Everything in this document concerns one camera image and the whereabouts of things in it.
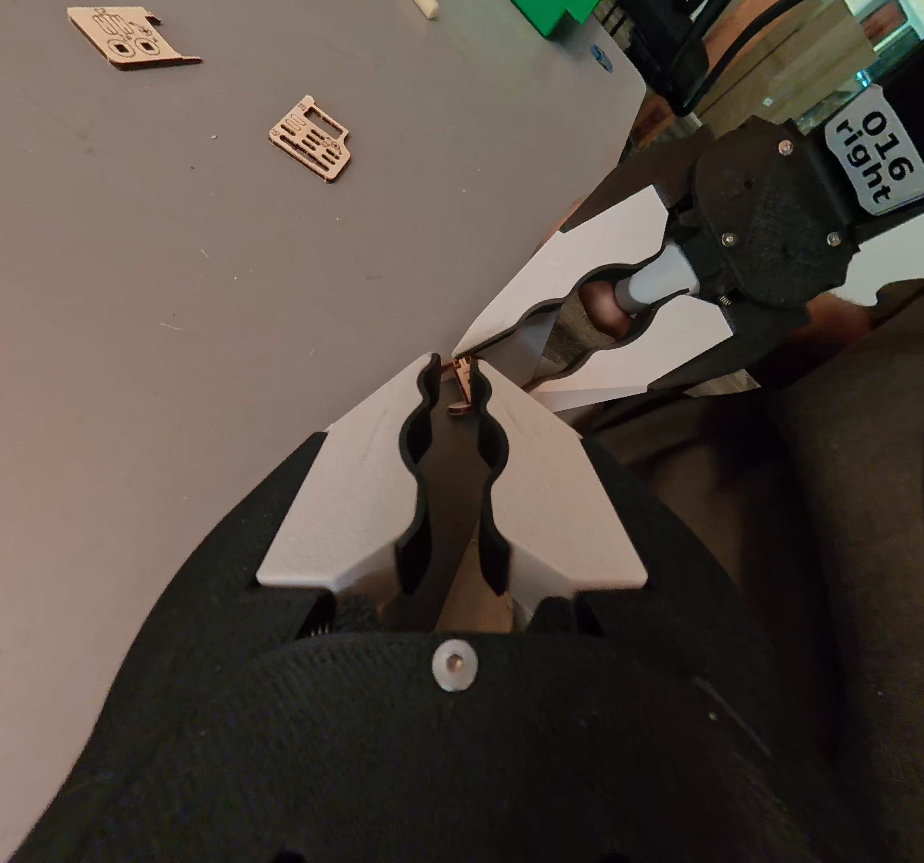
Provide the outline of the wooden offcut with slot grid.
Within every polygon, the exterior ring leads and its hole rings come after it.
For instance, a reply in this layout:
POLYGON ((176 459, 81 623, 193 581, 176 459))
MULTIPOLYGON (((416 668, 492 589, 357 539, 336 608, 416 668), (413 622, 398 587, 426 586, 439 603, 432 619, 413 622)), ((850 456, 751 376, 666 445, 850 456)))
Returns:
POLYGON ((268 140, 326 183, 336 181, 352 155, 349 130, 311 95, 302 96, 268 132, 268 140))

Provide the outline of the wooden offcut with square holes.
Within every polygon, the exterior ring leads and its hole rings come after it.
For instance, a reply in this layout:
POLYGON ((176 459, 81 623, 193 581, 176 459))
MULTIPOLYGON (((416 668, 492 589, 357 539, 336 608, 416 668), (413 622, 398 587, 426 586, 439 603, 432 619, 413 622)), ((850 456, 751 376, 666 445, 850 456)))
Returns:
POLYGON ((140 6, 66 9, 66 16, 105 60, 121 71, 198 65, 202 58, 175 49, 158 31, 156 15, 140 6))

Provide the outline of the grey desk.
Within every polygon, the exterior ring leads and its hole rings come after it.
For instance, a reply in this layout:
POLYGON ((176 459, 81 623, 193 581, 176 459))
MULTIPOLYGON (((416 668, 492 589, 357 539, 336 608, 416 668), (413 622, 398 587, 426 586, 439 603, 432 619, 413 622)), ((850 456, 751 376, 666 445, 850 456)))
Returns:
POLYGON ((203 537, 616 166, 645 86, 600 26, 437 1, 1 0, 2 861, 203 537), (202 63, 118 70, 74 6, 202 63), (304 95, 333 183, 268 140, 304 95))

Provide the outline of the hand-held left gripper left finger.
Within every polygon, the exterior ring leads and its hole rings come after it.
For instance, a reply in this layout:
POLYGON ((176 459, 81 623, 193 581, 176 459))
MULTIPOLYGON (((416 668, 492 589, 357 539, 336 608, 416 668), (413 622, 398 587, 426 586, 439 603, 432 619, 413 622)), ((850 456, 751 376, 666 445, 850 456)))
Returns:
POLYGON ((257 571, 268 588, 411 594, 433 538, 420 469, 433 441, 441 359, 423 354, 323 433, 257 571))

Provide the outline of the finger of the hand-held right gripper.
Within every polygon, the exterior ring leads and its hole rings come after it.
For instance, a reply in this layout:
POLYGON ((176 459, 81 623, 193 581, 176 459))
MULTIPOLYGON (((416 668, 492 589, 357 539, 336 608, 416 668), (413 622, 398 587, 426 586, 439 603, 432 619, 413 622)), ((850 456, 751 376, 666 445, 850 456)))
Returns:
POLYGON ((645 265, 663 247, 667 220, 660 194, 648 186, 577 227, 556 232, 468 327, 454 357, 505 338, 538 309, 562 303, 591 275, 645 265))
POLYGON ((553 413, 645 394, 683 365, 733 337, 719 306, 681 295, 622 342, 541 382, 530 396, 553 413))

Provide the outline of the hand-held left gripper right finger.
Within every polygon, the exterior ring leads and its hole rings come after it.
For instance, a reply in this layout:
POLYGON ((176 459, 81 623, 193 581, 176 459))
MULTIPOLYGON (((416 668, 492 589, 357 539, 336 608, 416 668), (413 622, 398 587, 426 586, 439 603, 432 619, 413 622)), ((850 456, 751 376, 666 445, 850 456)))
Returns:
POLYGON ((489 470, 479 566, 515 625, 549 598, 644 588, 648 571, 579 434, 485 361, 472 362, 470 390, 489 470))

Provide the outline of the person's olive shirt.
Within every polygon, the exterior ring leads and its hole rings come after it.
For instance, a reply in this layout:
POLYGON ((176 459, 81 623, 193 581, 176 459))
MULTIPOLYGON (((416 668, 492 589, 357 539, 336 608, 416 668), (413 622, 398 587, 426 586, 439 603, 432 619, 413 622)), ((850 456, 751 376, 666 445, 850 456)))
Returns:
POLYGON ((791 338, 715 387, 577 426, 704 543, 776 652, 794 715, 888 861, 922 861, 922 280, 821 355, 791 338))

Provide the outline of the person's right hand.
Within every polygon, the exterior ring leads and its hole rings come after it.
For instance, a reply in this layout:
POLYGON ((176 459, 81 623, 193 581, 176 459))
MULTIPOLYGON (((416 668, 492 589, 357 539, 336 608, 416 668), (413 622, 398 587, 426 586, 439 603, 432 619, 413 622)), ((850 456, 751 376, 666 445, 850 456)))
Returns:
POLYGON ((590 323, 597 331, 614 340, 623 339, 632 325, 632 317, 619 306, 613 283, 605 280, 587 282, 578 289, 577 294, 590 323))

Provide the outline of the person's right forearm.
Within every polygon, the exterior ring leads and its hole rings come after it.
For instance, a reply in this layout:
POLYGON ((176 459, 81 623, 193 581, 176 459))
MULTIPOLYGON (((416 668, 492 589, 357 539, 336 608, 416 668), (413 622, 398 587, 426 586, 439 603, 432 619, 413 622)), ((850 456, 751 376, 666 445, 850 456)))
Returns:
POLYGON ((808 321, 791 340, 821 355, 834 355, 866 337, 874 329, 870 310, 831 294, 818 296, 806 306, 808 321))

